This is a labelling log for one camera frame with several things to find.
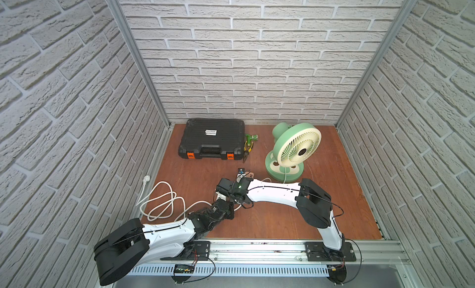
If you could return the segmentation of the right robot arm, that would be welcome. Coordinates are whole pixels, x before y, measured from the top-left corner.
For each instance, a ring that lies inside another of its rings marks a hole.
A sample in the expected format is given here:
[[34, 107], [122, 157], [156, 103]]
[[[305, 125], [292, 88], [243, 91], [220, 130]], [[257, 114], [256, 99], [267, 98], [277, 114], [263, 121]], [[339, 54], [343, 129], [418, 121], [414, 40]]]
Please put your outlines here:
[[326, 249], [342, 249], [345, 239], [335, 222], [332, 198], [310, 179], [277, 184], [248, 177], [243, 177], [238, 182], [222, 178], [216, 192], [240, 205], [269, 202], [295, 208], [308, 225], [319, 231]]

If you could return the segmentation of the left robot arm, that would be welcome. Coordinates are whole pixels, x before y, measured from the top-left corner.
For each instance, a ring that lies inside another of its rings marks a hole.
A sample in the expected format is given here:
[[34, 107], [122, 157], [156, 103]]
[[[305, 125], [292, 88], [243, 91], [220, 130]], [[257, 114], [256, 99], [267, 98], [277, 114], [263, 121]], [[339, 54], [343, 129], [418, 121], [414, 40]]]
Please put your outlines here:
[[188, 257], [195, 241], [234, 216], [234, 204], [217, 199], [211, 206], [175, 222], [142, 224], [138, 218], [127, 221], [94, 247], [100, 285], [115, 283], [140, 264]]

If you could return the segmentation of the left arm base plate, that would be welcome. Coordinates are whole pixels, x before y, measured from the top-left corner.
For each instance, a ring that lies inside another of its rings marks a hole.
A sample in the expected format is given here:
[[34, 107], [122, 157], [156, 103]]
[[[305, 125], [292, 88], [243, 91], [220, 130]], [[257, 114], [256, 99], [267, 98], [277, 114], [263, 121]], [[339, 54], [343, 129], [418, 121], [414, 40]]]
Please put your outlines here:
[[161, 261], [207, 261], [210, 254], [210, 241], [198, 240], [184, 244], [184, 250], [175, 257], [161, 258]]

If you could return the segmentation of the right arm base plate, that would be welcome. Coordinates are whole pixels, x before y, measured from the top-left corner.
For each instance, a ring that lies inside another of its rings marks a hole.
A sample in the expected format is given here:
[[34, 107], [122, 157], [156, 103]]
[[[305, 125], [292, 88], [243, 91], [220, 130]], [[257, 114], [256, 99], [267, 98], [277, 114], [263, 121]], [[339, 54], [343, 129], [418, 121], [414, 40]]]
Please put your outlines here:
[[344, 242], [339, 250], [327, 248], [323, 242], [305, 242], [309, 262], [355, 262], [356, 255], [350, 242]]

